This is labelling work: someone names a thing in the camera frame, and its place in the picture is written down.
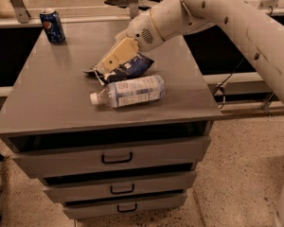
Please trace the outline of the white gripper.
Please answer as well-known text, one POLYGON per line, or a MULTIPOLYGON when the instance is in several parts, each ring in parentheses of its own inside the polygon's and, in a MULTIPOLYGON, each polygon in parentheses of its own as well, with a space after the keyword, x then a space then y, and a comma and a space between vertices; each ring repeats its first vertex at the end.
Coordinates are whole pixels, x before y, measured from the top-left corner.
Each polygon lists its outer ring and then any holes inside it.
POLYGON ((154 9, 133 18, 127 28, 115 36, 118 42, 96 64, 96 70, 100 74, 110 73, 120 64, 135 57, 138 50, 148 52, 163 44, 163 23, 163 16, 154 9))

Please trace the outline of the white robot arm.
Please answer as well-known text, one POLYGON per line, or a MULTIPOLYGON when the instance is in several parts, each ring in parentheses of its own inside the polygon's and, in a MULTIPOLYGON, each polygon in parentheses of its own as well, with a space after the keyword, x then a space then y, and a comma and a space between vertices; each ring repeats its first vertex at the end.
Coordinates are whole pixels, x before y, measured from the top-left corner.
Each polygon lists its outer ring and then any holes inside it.
POLYGON ((244 0, 163 0, 133 18, 100 65, 131 59, 127 41, 138 52, 151 51, 208 23, 226 34, 284 105, 284 26, 244 0))

